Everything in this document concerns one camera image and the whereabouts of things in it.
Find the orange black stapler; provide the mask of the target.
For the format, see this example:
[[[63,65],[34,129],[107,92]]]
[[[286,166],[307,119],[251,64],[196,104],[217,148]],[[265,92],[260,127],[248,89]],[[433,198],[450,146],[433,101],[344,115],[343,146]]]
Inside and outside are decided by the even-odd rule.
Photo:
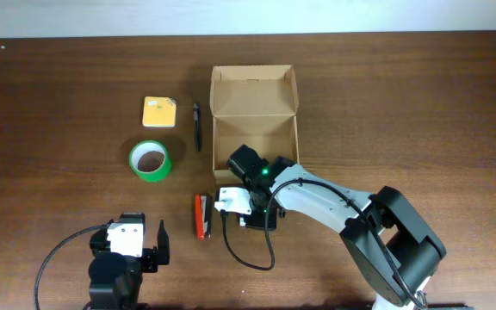
[[[211,236],[213,200],[208,194],[195,195],[195,235],[204,240]]]

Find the green tape roll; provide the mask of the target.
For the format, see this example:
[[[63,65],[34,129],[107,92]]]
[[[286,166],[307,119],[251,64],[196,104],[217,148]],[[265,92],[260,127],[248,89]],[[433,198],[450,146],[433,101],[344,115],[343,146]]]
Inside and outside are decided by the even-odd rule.
[[[151,152],[156,152],[163,158],[158,167],[143,171],[141,159]],[[129,165],[140,179],[149,183],[160,182],[171,173],[171,157],[164,145],[155,140],[144,140],[138,143],[129,154]]]

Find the brown cardboard box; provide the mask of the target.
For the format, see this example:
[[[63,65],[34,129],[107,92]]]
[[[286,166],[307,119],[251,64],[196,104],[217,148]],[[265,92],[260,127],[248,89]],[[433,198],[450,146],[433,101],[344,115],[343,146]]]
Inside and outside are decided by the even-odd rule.
[[[242,145],[270,162],[281,156],[298,163],[299,103],[292,65],[215,66],[209,105],[216,183],[239,183],[226,162]]]

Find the yellow sticky note pad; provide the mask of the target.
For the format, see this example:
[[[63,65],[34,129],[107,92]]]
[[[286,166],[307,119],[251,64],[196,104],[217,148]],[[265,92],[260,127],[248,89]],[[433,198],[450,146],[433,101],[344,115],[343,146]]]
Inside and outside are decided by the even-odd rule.
[[[174,127],[177,104],[170,97],[146,96],[144,99],[142,125],[144,127]]]

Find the blue white staples box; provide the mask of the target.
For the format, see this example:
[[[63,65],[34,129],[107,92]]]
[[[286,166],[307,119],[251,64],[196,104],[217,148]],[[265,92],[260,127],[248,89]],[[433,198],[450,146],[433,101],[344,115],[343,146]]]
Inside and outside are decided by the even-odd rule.
[[[240,215],[240,216],[239,216],[239,225],[240,225],[240,226],[246,226],[246,223],[245,223],[245,216],[244,216],[244,215]]]

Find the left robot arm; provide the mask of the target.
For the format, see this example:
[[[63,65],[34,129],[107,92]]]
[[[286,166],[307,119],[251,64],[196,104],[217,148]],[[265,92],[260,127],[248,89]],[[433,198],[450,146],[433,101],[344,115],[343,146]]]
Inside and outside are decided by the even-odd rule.
[[[139,302],[143,275],[155,274],[170,263],[170,240],[164,223],[158,226],[157,244],[143,246],[142,217],[120,218],[94,233],[90,239],[93,260],[88,268],[90,301],[87,309],[147,309]]]

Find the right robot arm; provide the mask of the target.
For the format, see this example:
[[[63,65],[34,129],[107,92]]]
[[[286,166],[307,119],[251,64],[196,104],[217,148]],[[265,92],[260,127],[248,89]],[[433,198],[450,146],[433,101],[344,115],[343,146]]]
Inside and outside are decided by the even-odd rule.
[[[246,145],[226,162],[242,183],[223,188],[220,214],[237,213],[246,226],[276,229],[286,211],[304,214],[336,232],[369,286],[377,305],[425,309],[425,284],[447,251],[412,204],[388,186],[377,193],[348,189],[279,157],[270,163]]]

